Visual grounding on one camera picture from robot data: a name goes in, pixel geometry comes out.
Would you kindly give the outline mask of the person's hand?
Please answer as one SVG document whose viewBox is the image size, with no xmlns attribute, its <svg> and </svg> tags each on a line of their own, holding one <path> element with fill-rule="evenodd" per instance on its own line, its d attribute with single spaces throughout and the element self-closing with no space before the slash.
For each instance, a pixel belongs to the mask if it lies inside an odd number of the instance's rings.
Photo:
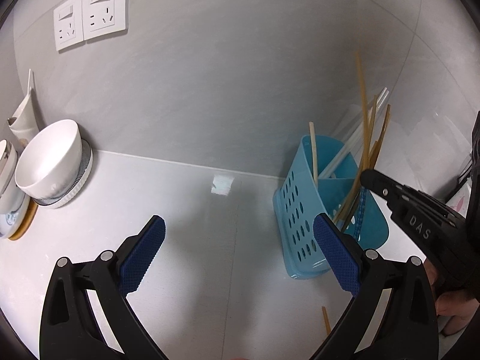
<svg viewBox="0 0 480 360">
<path fill-rule="evenodd" d="M 479 307 L 479 302 L 466 291 L 444 292 L 436 295 L 435 285 L 440 278 L 439 272 L 428 258 L 424 261 L 424 267 L 434 293 L 436 313 L 438 316 L 449 318 L 441 332 L 445 336 L 454 335 L 470 323 Z"/>
</svg>

